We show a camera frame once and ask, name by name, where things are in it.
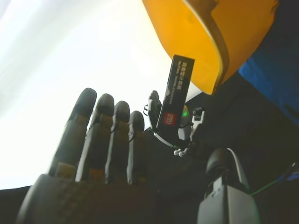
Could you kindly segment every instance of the black finger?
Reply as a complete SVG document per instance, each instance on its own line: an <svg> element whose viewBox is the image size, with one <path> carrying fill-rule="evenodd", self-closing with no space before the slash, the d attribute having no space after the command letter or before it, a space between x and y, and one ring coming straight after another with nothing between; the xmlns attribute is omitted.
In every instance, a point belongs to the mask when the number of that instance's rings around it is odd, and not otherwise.
<svg viewBox="0 0 299 224"><path fill-rule="evenodd" d="M106 183L127 182L129 118L129 105L124 101L118 102L114 108L113 125L105 166Z"/></svg>
<svg viewBox="0 0 299 224"><path fill-rule="evenodd" d="M54 155L49 175L73 179L86 135L86 127L97 98L95 90L86 88L80 94L65 125L64 134Z"/></svg>
<svg viewBox="0 0 299 224"><path fill-rule="evenodd" d="M104 180L105 163L110 141L114 99L104 94L98 100L86 135L76 181Z"/></svg>
<svg viewBox="0 0 299 224"><path fill-rule="evenodd" d="M144 185L147 180L147 149L144 135L144 118L139 111L130 115L129 155L127 177L130 185Z"/></svg>

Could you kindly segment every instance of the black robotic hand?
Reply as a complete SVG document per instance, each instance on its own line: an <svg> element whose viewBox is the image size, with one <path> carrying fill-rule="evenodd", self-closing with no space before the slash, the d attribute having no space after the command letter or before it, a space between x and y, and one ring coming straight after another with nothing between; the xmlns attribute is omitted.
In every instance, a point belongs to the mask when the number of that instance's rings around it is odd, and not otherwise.
<svg viewBox="0 0 299 224"><path fill-rule="evenodd" d="M105 94L87 131L95 101L94 90L81 93L49 172L30 188L17 224L159 223L157 194L147 187L142 115L130 116L124 101L114 107Z"/></svg>

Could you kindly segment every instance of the red label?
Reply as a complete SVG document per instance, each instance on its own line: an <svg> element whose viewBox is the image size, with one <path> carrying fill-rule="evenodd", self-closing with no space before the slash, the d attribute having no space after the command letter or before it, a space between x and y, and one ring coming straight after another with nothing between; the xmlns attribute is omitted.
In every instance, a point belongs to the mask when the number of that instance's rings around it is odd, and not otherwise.
<svg viewBox="0 0 299 224"><path fill-rule="evenodd" d="M166 112L163 118L163 124L174 126L177 121L177 115L174 113Z"/></svg>

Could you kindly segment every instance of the orange plastic container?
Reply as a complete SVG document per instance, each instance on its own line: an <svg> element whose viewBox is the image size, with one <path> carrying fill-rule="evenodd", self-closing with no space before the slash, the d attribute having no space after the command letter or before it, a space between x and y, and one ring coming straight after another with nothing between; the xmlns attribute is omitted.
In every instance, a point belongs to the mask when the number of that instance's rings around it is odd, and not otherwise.
<svg viewBox="0 0 299 224"><path fill-rule="evenodd" d="M191 81L207 94L257 49L277 0L143 0L168 55L195 59Z"/></svg>

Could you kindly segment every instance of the green wire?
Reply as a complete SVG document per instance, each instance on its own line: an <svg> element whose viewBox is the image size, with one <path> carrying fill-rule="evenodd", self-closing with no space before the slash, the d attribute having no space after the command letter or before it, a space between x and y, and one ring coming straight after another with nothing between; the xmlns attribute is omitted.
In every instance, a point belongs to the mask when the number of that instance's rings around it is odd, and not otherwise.
<svg viewBox="0 0 299 224"><path fill-rule="evenodd" d="M252 193L251 196L253 196L253 195L255 195L255 194L257 194L257 193L259 193L259 192L261 192L261 191L263 191L265 189L267 189L268 187L272 186L273 184L275 184L277 182L278 182L278 180L272 181L271 183L267 184L266 186L262 187L261 189L257 190L256 192Z"/></svg>

